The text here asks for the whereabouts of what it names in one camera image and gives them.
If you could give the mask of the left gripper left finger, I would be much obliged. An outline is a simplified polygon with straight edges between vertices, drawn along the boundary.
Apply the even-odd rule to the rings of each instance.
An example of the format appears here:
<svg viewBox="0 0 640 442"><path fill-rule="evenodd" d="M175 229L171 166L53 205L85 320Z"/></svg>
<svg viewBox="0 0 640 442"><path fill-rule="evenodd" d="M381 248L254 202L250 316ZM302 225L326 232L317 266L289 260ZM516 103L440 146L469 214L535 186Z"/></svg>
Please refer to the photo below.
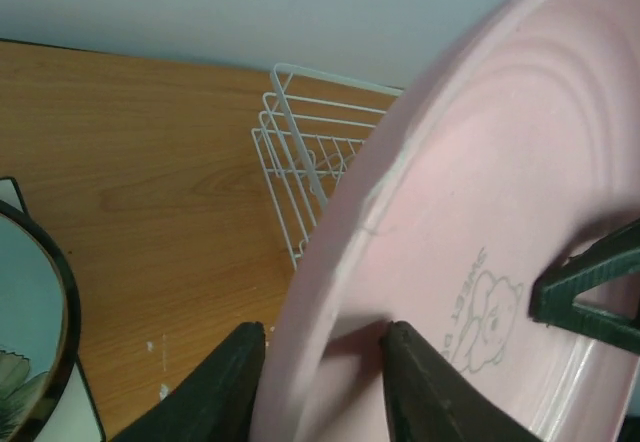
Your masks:
<svg viewBox="0 0 640 442"><path fill-rule="evenodd" d="M246 441L264 360L264 325L239 324L173 392L114 439Z"/></svg>

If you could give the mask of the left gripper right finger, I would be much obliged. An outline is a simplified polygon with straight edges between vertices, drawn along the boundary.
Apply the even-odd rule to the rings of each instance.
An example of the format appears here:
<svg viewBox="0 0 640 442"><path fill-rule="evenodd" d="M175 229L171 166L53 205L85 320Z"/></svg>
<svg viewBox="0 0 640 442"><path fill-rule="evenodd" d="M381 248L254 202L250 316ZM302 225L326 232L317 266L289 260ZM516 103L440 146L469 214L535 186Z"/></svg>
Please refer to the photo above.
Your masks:
<svg viewBox="0 0 640 442"><path fill-rule="evenodd" d="M380 348L392 441L539 440L477 391L411 324L389 323Z"/></svg>

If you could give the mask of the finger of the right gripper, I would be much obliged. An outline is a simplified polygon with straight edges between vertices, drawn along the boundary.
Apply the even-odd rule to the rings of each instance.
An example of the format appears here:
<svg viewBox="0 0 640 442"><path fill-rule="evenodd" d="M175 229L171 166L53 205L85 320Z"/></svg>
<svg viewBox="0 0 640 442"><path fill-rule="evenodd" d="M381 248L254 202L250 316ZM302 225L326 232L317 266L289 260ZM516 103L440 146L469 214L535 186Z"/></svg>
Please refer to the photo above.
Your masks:
<svg viewBox="0 0 640 442"><path fill-rule="evenodd" d="M632 354L639 353L639 308L631 294L639 280L639 222L599 239L535 281L528 315L538 323L590 337Z"/></svg>

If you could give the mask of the pink round plate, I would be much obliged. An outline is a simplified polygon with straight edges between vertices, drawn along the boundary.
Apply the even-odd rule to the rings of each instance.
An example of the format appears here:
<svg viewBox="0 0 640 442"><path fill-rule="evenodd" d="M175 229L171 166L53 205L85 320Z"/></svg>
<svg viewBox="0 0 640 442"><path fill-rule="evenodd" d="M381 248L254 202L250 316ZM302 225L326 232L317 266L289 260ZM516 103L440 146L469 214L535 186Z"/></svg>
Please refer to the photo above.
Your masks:
<svg viewBox="0 0 640 442"><path fill-rule="evenodd" d="M639 215L639 0L511 0L392 104L307 242L254 441L385 441L409 322L545 441L612 441L637 356L532 321L536 279Z"/></svg>

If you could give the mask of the white wire dish rack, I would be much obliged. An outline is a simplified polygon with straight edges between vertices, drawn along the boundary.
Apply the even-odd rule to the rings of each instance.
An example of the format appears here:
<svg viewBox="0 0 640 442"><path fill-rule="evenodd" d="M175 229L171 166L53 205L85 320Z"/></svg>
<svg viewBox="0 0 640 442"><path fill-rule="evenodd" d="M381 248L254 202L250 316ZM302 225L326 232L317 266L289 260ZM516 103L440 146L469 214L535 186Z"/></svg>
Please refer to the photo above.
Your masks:
<svg viewBox="0 0 640 442"><path fill-rule="evenodd" d="M402 90L288 63L275 64L269 80L251 136L297 266L328 199Z"/></svg>

